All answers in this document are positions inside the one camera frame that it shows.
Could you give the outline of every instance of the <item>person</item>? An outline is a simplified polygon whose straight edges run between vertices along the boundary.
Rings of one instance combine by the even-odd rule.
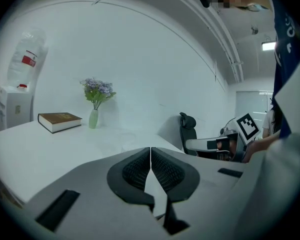
[[[274,105],[272,109],[270,109],[263,120],[263,133],[262,138],[266,138],[275,134],[277,131],[281,129],[282,122],[282,111],[278,105]]]
[[[243,11],[255,11],[251,8],[262,7],[269,9],[274,14],[274,28],[276,31],[275,46],[275,79],[273,96],[281,90],[289,80],[300,62],[300,26],[289,15],[279,0],[217,0],[222,2],[224,7],[237,7]],[[281,129],[275,134],[260,140],[251,142],[246,150],[243,163],[249,162],[251,156],[268,149],[268,147],[279,138],[286,138],[291,133],[287,120],[283,114]]]

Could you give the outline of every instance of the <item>brown book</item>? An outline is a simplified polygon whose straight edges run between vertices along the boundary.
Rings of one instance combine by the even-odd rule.
[[[80,117],[70,113],[43,113],[38,114],[38,122],[52,134],[78,127],[81,125]]]

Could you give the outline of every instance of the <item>ceiling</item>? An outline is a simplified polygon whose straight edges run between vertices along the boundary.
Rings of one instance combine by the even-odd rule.
[[[200,21],[198,17],[191,17],[188,12],[183,13],[181,11],[181,3],[174,4],[172,0],[143,0],[154,8],[165,12],[172,18],[177,18],[180,24],[184,22],[184,26],[191,30],[194,38],[200,43],[201,39],[204,43],[213,43],[209,40],[212,38],[211,33],[203,33],[205,29],[201,25],[203,22]],[[162,1],[166,1],[169,6],[162,4]],[[193,0],[198,3],[201,8],[201,3],[199,0]],[[275,75],[276,60],[273,50],[262,51],[262,42],[274,41],[276,38],[276,32],[274,29],[274,16],[270,10],[262,10],[260,12],[249,12],[242,11],[237,8],[228,9],[218,9],[215,11],[220,16],[221,20],[225,24],[226,28],[229,30],[232,39],[234,40],[235,47],[237,49],[239,59],[243,62],[242,71],[243,78],[270,78]],[[252,35],[251,27],[258,28],[258,34]],[[235,77],[229,66],[229,62],[226,61],[224,52],[221,46],[218,50],[211,50],[211,57],[217,55],[219,65],[224,69],[224,74],[228,84],[235,83]]]
[[[276,59],[273,50],[262,51],[262,42],[275,41],[274,15],[270,10],[242,11],[237,8],[217,9],[234,39],[241,61],[244,79],[275,76]],[[251,27],[258,28],[252,35]],[[229,84],[235,79],[230,74]]]

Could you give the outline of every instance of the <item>purple flowers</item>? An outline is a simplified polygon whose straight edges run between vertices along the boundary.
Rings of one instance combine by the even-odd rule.
[[[116,93],[113,90],[112,83],[87,78],[80,82],[84,86],[84,95],[88,101],[93,103],[97,110],[100,104],[112,98]]]

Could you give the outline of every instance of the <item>hand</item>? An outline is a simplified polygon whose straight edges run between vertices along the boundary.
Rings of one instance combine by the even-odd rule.
[[[248,144],[246,147],[245,156],[242,160],[242,163],[248,163],[252,155],[258,151],[262,150],[258,141],[253,141]]]

